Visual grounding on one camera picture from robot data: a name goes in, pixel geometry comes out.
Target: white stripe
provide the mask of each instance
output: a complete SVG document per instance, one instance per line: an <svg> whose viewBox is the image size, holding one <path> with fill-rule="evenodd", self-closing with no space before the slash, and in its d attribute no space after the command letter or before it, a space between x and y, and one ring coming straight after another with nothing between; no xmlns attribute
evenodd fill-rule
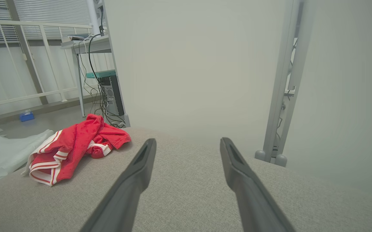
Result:
<svg viewBox="0 0 372 232"><path fill-rule="evenodd" d="M69 153L68 152L62 152L62 151L57 151L56 152L56 154L53 156L53 158L55 158L55 159L60 159L60 160L65 160L65 159L67 159L67 155L68 155Z"/></svg>
<svg viewBox="0 0 372 232"><path fill-rule="evenodd" d="M33 168L30 172L34 172L34 171L37 171L37 170L40 170L40 169L54 169L58 166L60 166L59 163L57 163L57 166L36 167L36 168Z"/></svg>
<svg viewBox="0 0 372 232"><path fill-rule="evenodd" d="M58 174L60 173L60 169L61 169L61 164L56 168L56 169L52 169L52 173L53 173L53 171L54 171L54 175L55 175L55 177L53 178L53 185L55 184L55 183L57 183L57 176L58 176Z"/></svg>
<svg viewBox="0 0 372 232"><path fill-rule="evenodd" d="M48 139L46 139L39 147L37 147L34 151L33 151L33 153L32 154L34 154L34 153L37 153L37 154L40 154L39 153L39 150L40 149L42 149L43 147L46 147L46 148L48 148L49 146L50 146L50 144L52 144L54 141L56 141L58 138L59 138L59 136L60 136L60 134L61 134L61 131L62 130L60 130L60 131L58 131L58 132L56 132L56 133L54 133L52 136L50 136Z"/></svg>
<svg viewBox="0 0 372 232"><path fill-rule="evenodd" d="M106 156L111 151L111 149L108 145L103 145L103 144L100 144L100 143L92 143L92 144L89 145L89 147L87 149L89 149L91 147L100 147L103 151L103 156Z"/></svg>
<svg viewBox="0 0 372 232"><path fill-rule="evenodd" d="M32 176L32 174L33 174L34 176L36 176L37 178L44 179L44 180L46 180L46 181L48 181L48 182L50 182L50 181L52 180L52 179L51 179L51 175L46 174L46 173L42 173L41 171L33 171L33 172L30 173L30 177L33 178L35 181L51 186L51 183L47 183L47 182L45 182L45 181L42 181L42 180L36 179L36 178L34 178L34 177Z"/></svg>
<svg viewBox="0 0 372 232"><path fill-rule="evenodd" d="M107 146L107 148L103 151L103 155L107 156L110 153L110 151L111 151L110 147Z"/></svg>
<svg viewBox="0 0 372 232"><path fill-rule="evenodd" d="M31 154L29 156L29 158L27 160L26 168L22 172L22 175L26 175L26 174L29 174L30 173L30 166L32 165L32 161L33 161L33 154Z"/></svg>
<svg viewBox="0 0 372 232"><path fill-rule="evenodd" d="M59 164L59 162L57 161L51 161L51 162L42 162L42 163L35 163L33 164L31 167L30 167L30 170L33 170L35 167L37 166L41 166L41 165L52 165L52 164Z"/></svg>

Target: white wall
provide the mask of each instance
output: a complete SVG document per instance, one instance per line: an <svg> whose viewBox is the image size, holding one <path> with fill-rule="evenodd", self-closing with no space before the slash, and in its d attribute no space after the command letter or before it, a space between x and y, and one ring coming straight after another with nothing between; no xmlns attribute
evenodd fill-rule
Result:
<svg viewBox="0 0 372 232"><path fill-rule="evenodd" d="M372 193L372 1L320 1L284 154Z"/></svg>
<svg viewBox="0 0 372 232"><path fill-rule="evenodd" d="M32 46L30 49L33 53L34 62L36 64L37 72L42 82L44 91L48 92L58 90L45 47ZM64 50L62 50L60 46L50 46L50 49L52 56L55 60L55 66L60 71L60 85L62 86L62 88L76 87L77 85L74 78L71 50L67 50L66 55ZM16 75L7 48L0 47L0 101L36 94L36 89L34 88L29 70L27 69L26 62L23 59L20 47L10 47L10 51L15 60L16 67L20 75L20 82ZM93 57L92 62L95 71L105 71L114 68L113 59L110 53L92 54L91 56ZM87 72L88 73L92 72L89 66L88 56L83 54L82 59ZM96 84L96 81L94 79L88 79L86 82L89 85ZM89 87L86 87L86 89L89 92L91 90L91 88ZM67 99L78 97L77 91L66 92L65 97ZM60 94L54 94L47 96L47 99L49 103L52 103L60 101L61 97ZM27 109L39 105L41 105L39 98L2 104L0 105L0 114Z"/></svg>
<svg viewBox="0 0 372 232"><path fill-rule="evenodd" d="M284 1L106 1L132 126L253 157L264 143Z"/></svg>

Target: metal stand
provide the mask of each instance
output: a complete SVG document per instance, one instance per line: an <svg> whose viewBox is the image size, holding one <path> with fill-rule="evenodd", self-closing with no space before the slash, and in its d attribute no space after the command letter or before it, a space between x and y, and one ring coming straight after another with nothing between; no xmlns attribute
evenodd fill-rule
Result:
<svg viewBox="0 0 372 232"><path fill-rule="evenodd" d="M293 109L295 108L296 97L302 78L303 67L308 52L309 40L311 38L314 13L316 11L316 0L289 0L286 4L286 11L283 24L283 32L280 43L279 59L277 62L276 77L273 87L272 101L270 103L269 119L267 121L266 135L263 150L256 151L255 158L271 162L272 152L277 149L275 164L286 166L287 158L282 155L283 147L289 131ZM291 62L293 42L298 33L297 45L293 64ZM286 83L290 73L289 90L295 90L289 106L286 107L286 117L282 135L277 137L277 127L280 121L280 113L285 96Z"/></svg>

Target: blue object on floor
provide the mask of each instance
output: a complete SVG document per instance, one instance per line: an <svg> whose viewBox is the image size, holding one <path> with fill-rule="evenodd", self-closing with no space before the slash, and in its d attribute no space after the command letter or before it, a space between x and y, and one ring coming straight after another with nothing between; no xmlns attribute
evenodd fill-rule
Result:
<svg viewBox="0 0 372 232"><path fill-rule="evenodd" d="M33 115L33 112L31 112L31 111L24 112L24 113L20 114L20 121L22 121L22 122L32 120L32 119L34 119L34 115Z"/></svg>

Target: gray fabric surface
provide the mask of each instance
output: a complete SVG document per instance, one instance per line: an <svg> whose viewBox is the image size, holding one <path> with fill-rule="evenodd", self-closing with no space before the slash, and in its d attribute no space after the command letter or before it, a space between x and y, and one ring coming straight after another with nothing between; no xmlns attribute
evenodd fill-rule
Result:
<svg viewBox="0 0 372 232"><path fill-rule="evenodd" d="M157 153L133 231L242 231L218 148L139 128L132 142L101 159L84 158L53 187L20 175L0 180L0 231L77 231L147 138ZM246 159L298 232L372 231L372 196Z"/></svg>

